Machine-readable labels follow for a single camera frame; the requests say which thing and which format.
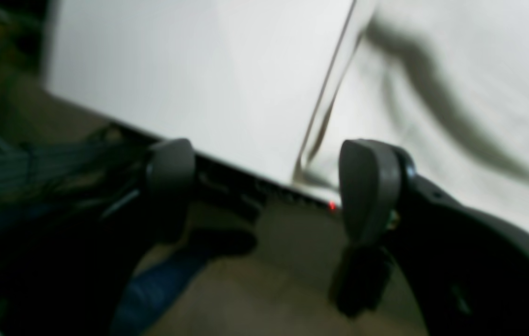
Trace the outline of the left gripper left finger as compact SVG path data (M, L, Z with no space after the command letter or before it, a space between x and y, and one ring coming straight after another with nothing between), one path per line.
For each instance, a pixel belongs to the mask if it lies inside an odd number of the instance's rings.
M108 336L136 264L183 234L189 140L0 155L0 336Z

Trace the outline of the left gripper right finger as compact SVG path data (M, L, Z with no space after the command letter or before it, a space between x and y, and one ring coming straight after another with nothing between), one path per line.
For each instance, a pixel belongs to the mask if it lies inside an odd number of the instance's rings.
M529 336L529 232L461 204L384 142L344 141L339 189L344 315L377 308L398 265L429 335Z

